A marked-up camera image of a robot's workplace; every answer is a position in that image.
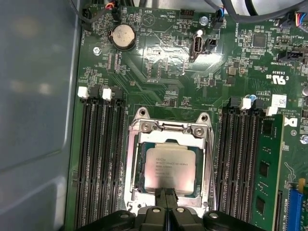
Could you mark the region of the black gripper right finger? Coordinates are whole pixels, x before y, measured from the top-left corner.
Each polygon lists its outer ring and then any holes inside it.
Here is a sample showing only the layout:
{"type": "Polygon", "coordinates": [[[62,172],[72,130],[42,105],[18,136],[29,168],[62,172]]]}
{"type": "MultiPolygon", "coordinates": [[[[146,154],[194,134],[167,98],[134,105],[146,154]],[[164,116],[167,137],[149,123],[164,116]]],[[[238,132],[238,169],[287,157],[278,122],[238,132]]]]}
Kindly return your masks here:
{"type": "Polygon", "coordinates": [[[219,211],[206,212],[200,218],[195,211],[178,205],[174,189],[166,189],[167,231],[243,231],[244,222],[219,211]]]}

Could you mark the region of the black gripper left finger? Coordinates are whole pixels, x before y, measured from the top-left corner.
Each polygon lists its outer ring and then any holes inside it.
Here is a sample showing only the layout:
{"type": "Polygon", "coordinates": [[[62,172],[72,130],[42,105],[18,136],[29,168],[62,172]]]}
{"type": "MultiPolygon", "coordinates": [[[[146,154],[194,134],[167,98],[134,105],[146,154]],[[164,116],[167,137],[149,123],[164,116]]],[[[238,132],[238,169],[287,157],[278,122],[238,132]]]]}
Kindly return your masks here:
{"type": "Polygon", "coordinates": [[[167,198],[165,189],[155,190],[155,205],[140,208],[135,215],[119,210],[78,228],[79,231],[164,231],[166,229],[167,198]]]}

